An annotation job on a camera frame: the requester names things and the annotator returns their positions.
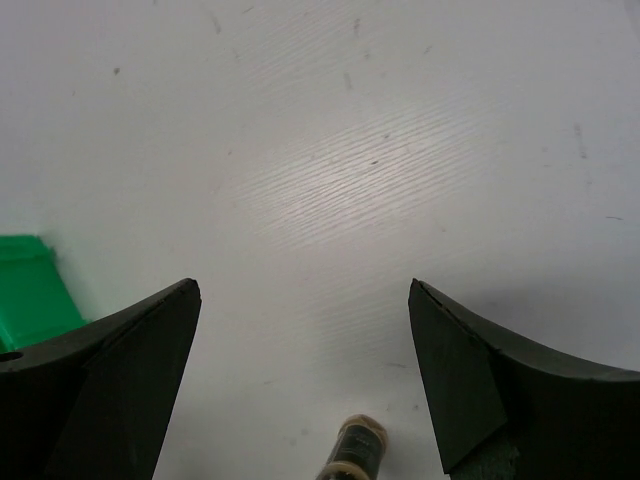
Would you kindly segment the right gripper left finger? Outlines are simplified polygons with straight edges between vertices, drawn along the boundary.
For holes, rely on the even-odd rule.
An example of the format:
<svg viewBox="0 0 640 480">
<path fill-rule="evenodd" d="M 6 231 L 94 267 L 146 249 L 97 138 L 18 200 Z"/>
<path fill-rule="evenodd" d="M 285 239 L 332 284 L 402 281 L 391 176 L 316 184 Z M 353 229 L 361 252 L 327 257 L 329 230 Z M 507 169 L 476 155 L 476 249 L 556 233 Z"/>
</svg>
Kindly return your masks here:
<svg viewBox="0 0 640 480">
<path fill-rule="evenodd" d="M 2 478 L 152 478 L 200 310 L 186 278 L 2 354 Z"/>
</svg>

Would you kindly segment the black-cap pepper grinder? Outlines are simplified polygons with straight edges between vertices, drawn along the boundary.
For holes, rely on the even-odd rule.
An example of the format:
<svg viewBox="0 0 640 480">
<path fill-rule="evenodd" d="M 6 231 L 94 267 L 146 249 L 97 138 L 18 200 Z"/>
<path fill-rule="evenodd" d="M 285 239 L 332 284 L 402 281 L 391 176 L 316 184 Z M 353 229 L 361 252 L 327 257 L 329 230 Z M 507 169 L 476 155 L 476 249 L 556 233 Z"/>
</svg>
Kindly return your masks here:
<svg viewBox="0 0 640 480">
<path fill-rule="evenodd" d="M 376 480 L 389 444 L 387 430 L 368 415 L 348 417 L 316 478 Z"/>
</svg>

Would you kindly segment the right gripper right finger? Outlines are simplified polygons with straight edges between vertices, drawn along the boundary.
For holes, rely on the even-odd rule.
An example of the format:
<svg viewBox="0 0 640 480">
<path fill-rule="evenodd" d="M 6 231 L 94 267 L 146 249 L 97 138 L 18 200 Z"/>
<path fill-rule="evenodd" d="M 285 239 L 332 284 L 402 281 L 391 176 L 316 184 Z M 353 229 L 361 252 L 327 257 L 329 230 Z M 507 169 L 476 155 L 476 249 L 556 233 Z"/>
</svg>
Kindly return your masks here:
<svg viewBox="0 0 640 480">
<path fill-rule="evenodd" d="M 409 316 L 453 479 L 635 479 L 639 375 L 562 353 L 414 280 Z"/>
</svg>

